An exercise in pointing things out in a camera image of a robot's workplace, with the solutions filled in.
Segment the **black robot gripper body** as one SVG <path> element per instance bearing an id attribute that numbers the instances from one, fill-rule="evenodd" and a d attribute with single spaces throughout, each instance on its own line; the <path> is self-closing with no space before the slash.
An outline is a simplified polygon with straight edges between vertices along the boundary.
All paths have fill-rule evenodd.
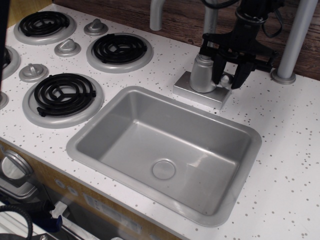
<path id="1" fill-rule="evenodd" d="M 254 59 L 255 70 L 270 72 L 278 53 L 256 40 L 265 18 L 238 17 L 229 33 L 205 33 L 200 54 L 215 59 L 222 55 L 227 62 L 237 64 L 238 60 Z"/>

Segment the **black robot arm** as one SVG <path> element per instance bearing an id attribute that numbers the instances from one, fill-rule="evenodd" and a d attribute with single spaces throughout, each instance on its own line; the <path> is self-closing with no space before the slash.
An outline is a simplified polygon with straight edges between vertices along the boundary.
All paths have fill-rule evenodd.
<path id="1" fill-rule="evenodd" d="M 269 13 L 275 13 L 279 23 L 283 23 L 279 8 L 283 0 L 242 0 L 236 8 L 236 22 L 231 32 L 204 33 L 200 54 L 213 61 L 211 79 L 220 83 L 228 62 L 237 65 L 231 89 L 242 86 L 251 72 L 261 70 L 270 72 L 278 52 L 261 44 L 256 37 L 265 30 Z"/>

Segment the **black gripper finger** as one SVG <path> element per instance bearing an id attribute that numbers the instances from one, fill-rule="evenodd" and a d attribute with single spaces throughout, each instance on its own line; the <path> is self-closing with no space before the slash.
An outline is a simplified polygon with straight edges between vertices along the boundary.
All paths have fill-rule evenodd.
<path id="1" fill-rule="evenodd" d="M 227 64 L 227 60 L 219 53 L 216 54 L 213 60 L 212 81 L 218 85 L 221 81 L 221 77 L 224 74 L 224 70 Z"/>
<path id="2" fill-rule="evenodd" d="M 253 58 L 240 59 L 236 62 L 237 68 L 231 84 L 231 89 L 239 89 L 248 76 L 255 70 L 255 60 Z"/>

